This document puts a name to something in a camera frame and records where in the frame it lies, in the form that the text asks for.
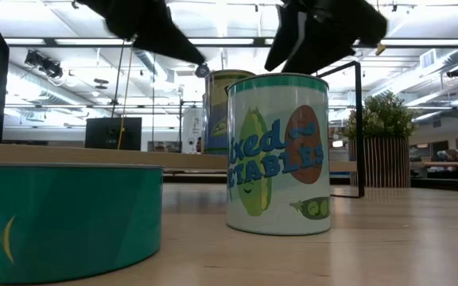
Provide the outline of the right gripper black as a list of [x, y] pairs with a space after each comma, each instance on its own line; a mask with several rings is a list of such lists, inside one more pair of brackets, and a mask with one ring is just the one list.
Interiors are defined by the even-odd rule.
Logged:
[[387, 19], [366, 0], [316, 0], [316, 8], [343, 31], [310, 23], [300, 36], [298, 20], [305, 7], [285, 2], [276, 8], [279, 24], [265, 62], [268, 72], [286, 61], [283, 72], [311, 75], [353, 55], [355, 37], [361, 44], [374, 45], [387, 33]]

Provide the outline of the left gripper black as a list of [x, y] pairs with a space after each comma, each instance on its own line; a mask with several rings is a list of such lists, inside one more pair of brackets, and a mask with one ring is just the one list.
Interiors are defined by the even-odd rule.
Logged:
[[122, 39], [137, 35], [133, 47], [192, 64], [204, 55], [175, 26], [165, 0], [76, 0], [100, 15], [111, 33]]

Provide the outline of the peas can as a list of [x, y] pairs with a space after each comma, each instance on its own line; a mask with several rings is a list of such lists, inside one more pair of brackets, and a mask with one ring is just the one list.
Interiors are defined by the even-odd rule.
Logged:
[[202, 153], [227, 155], [227, 88], [251, 76], [253, 72], [229, 69], [212, 71], [205, 78]]

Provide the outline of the mixed vegetables can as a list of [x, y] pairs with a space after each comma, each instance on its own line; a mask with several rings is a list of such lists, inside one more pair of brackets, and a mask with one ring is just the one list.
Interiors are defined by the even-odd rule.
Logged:
[[256, 75], [227, 90], [227, 225], [255, 234], [330, 229], [328, 84]]

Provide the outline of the black studio spotlight cluster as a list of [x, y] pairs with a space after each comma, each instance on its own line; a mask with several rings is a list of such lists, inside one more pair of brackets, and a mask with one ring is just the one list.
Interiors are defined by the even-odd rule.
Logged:
[[38, 51], [29, 50], [24, 63], [31, 68], [37, 68], [40, 72], [44, 72], [51, 79], [59, 79], [63, 76], [60, 62], [42, 56]]

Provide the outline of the potted green plant ribbed pot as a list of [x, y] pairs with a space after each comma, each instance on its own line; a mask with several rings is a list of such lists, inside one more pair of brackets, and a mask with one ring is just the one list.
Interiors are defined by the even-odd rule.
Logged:
[[363, 156], [367, 187], [410, 186], [409, 138], [416, 131], [413, 111], [392, 93], [363, 103]]

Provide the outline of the flat teal tuna can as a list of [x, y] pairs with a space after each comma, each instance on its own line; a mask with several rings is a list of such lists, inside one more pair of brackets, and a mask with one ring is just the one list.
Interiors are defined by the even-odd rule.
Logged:
[[135, 164], [0, 164], [0, 284], [74, 280], [153, 256], [163, 170]]

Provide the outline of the black overhead light rail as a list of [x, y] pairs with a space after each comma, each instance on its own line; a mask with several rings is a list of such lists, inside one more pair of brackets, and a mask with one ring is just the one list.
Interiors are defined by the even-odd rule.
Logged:
[[[193, 37], [188, 39], [201, 48], [269, 48], [272, 37]], [[9, 47], [46, 48], [120, 48], [131, 43], [111, 37], [8, 37]], [[380, 41], [387, 48], [458, 48], [458, 38], [408, 38], [390, 37]]]

